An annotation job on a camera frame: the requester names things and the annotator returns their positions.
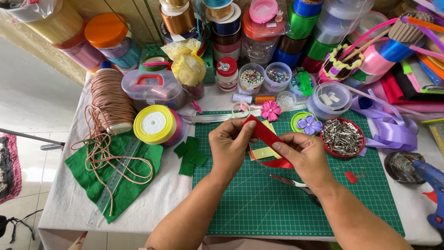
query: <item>red bowl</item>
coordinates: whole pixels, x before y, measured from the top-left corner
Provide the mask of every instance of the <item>red bowl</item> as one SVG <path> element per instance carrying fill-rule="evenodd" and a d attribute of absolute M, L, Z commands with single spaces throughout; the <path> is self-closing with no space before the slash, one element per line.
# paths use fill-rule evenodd
<path fill-rule="evenodd" d="M 342 155 L 339 155 L 339 154 L 337 154 L 337 153 L 334 153 L 333 151 L 331 151 L 331 150 L 327 147 L 327 145 L 325 145 L 324 139 L 322 139 L 322 132 L 319 132 L 319 137 L 322 139 L 322 143 L 324 144 L 324 149 L 325 149 L 329 154 L 331 154 L 331 155 L 333 155 L 333 156 L 336 156 L 336 157 L 350 158 L 350 157 L 355 157 L 355 156 L 357 156 L 357 155 L 358 155 L 358 154 L 364 149 L 364 147 L 365 147 L 365 139 L 364 139 L 364 134 L 362 133 L 362 130 L 361 130 L 361 129 L 358 127 L 358 125 L 356 125 L 354 122 L 352 122 L 352 121 L 350 121 L 350 120 L 347 120 L 347 119 L 344 119 L 344 118 L 333 118 L 333 119 L 330 119 L 330 120 L 335 120 L 335 119 L 338 119 L 338 120 L 340 120 L 340 121 L 346 121 L 346 122 L 349 122 L 349 123 L 351 123 L 355 128 L 357 128 L 359 134 L 362 135 L 362 145 L 361 145 L 361 147 L 359 148 L 358 153 L 356 153 L 356 154 L 354 154 L 354 155 L 350 155 L 350 156 L 342 156 Z"/>

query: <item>pink ribbon flower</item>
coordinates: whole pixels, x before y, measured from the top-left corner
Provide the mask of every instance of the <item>pink ribbon flower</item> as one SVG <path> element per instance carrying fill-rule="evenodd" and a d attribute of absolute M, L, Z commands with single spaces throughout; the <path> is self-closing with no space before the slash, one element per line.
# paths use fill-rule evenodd
<path fill-rule="evenodd" d="M 278 115 L 281 114 L 281 107 L 278 106 L 276 101 L 268 101 L 261 107 L 261 116 L 268 121 L 275 121 L 278 119 Z"/>

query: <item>purple ribbon flower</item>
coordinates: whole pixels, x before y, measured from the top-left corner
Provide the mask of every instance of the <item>purple ribbon flower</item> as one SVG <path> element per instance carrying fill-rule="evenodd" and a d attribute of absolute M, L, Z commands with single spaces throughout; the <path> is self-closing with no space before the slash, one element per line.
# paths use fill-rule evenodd
<path fill-rule="evenodd" d="M 322 129 L 322 122 L 315 121 L 314 115 L 308 115 L 305 119 L 299 119 L 297 121 L 297 128 L 304 129 L 304 134 L 314 135 L 315 132 L 319 132 Z"/>

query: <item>red ribbon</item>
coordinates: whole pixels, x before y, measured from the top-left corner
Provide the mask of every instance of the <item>red ribbon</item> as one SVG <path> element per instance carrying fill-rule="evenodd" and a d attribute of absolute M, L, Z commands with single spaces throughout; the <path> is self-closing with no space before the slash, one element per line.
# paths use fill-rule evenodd
<path fill-rule="evenodd" d="M 275 135 L 269 128 L 267 128 L 267 126 L 265 126 L 260 120 L 254 117 L 254 115 L 250 115 L 242 125 L 245 125 L 245 123 L 249 121 L 256 121 L 256 127 L 253 130 L 253 135 L 261 139 L 265 144 L 267 144 L 267 146 L 271 147 L 271 145 L 273 145 L 273 143 L 275 142 L 284 143 L 277 135 Z M 267 162 L 260 162 L 256 160 L 253 154 L 253 150 L 251 149 L 251 146 L 250 146 L 250 153 L 255 161 L 259 162 L 264 166 L 270 168 L 284 168 L 284 169 L 294 168 L 293 165 L 278 152 L 276 153 L 282 157 L 281 159 L 276 159 Z"/>

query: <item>green cutting mat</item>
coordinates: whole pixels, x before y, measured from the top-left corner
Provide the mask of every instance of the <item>green cutting mat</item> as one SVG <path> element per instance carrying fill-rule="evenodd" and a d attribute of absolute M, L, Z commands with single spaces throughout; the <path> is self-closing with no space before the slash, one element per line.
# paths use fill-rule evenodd
<path fill-rule="evenodd" d="M 272 122 L 278 135 L 291 131 L 290 121 L 301 110 L 284 112 Z M 202 115 L 229 112 L 204 112 Z M 356 123 L 366 137 L 371 138 L 369 125 L 364 116 L 347 111 L 342 118 Z M 199 138 L 199 151 L 208 155 L 205 165 L 196 167 L 193 175 L 193 188 L 211 170 L 211 157 L 208 133 L 220 122 L 196 124 L 196 137 Z M 253 149 L 266 145 L 260 141 Z M 393 201 L 393 196 L 384 174 L 383 166 L 375 148 L 368 148 L 365 157 L 338 158 L 327 154 L 330 169 L 335 178 L 352 191 L 358 199 L 381 219 L 386 221 L 402 236 L 404 229 Z M 214 213 L 208 229 L 213 235 L 267 235 L 267 236 L 333 236 L 333 232 L 322 208 L 315 206 L 301 189 L 276 181 L 264 173 L 287 177 L 296 181 L 301 178 L 293 169 L 274 169 L 250 161 L 248 153 L 245 161 L 226 189 Z M 272 160 L 272 157 L 261 161 Z M 344 173 L 352 171 L 358 182 L 350 184 Z"/>

